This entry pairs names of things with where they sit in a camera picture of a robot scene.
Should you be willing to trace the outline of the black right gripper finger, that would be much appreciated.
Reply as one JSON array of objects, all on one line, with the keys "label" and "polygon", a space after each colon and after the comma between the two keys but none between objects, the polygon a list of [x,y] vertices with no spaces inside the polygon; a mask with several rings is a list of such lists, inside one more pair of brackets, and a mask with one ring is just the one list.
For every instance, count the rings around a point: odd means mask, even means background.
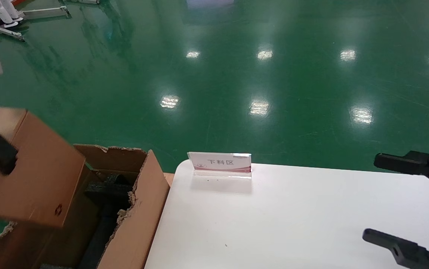
[{"label": "black right gripper finger", "polygon": [[407,175],[423,175],[429,179],[429,154],[409,151],[406,155],[379,153],[374,158],[374,165],[384,170]]},{"label": "black right gripper finger", "polygon": [[389,250],[402,267],[429,269],[429,250],[415,242],[373,229],[365,229],[362,238],[365,242]]}]

